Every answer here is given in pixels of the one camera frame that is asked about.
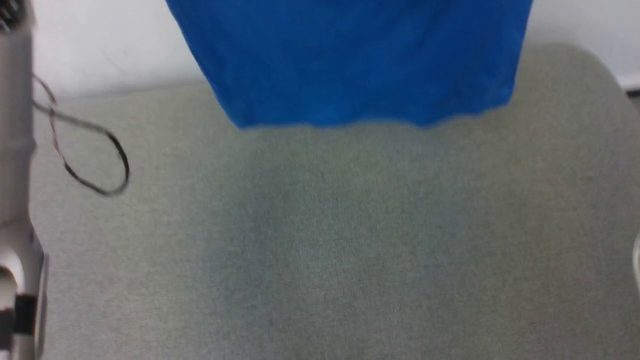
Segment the gray fabric surface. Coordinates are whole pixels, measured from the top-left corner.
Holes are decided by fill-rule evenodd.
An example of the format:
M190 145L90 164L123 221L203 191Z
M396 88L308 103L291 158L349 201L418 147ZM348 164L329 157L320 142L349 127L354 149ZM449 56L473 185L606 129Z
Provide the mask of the gray fabric surface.
M65 109L133 178L78 187L38 121L46 359L640 356L640 117L582 51L526 50L508 107L431 129L242 132L202 86ZM107 143L61 137L117 182Z

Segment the cable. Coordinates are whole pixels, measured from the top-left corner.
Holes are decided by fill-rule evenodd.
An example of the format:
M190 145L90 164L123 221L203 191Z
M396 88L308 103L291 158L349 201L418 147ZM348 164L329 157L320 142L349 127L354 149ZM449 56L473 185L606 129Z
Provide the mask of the cable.
M40 86L42 86L42 88L45 90L45 92L47 93L47 96L49 97L49 102L50 102L49 107L46 107L34 100L33 107L36 110L40 111L41 113L49 116L49 123L51 124L51 130L53 131L53 146L58 152L58 155L60 155L60 158L62 159L62 161L64 162L65 170L78 183L81 183L83 186L95 191L96 193L104 197L114 197L122 194L129 186L130 170L129 170L129 159L127 157L127 153L122 148L122 145L120 144L120 141L118 140L118 138L109 129L106 129L105 127L93 124L91 122L79 119L77 117L73 117L71 115L61 113L58 110L56 110L55 107L57 107L58 101L56 100L56 97L54 96L49 86L35 74L33 75L33 79L36 82L38 82ZM62 121L71 126L76 126L81 129L85 129L87 131L93 131L95 133L102 134L106 136L111 141L111 143L113 143L113 146L118 151L118 155L122 160L122 165L124 166L124 180L122 181L120 186L118 186L113 190L105 190L77 174L77 172L69 165L69 163L67 162L67 159L62 153L62 150L60 149L60 144L58 143L58 134L56 132L56 120Z

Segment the dark round component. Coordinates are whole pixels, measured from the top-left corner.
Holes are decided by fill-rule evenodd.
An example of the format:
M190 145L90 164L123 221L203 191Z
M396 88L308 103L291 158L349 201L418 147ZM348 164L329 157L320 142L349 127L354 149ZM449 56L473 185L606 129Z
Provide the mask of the dark round component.
M0 0L0 33L9 33L26 20L24 0Z

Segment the blue fabric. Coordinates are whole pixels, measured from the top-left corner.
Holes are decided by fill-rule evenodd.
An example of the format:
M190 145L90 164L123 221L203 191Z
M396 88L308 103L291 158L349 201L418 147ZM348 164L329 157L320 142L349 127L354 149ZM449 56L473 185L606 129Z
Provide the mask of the blue fabric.
M167 0L239 127L431 124L509 101L532 0Z

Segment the blue towel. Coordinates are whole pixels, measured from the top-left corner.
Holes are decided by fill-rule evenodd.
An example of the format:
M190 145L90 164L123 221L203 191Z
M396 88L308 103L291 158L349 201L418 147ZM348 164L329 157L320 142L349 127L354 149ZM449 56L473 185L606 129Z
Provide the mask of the blue towel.
M432 124L506 104L532 0L167 0L239 127Z

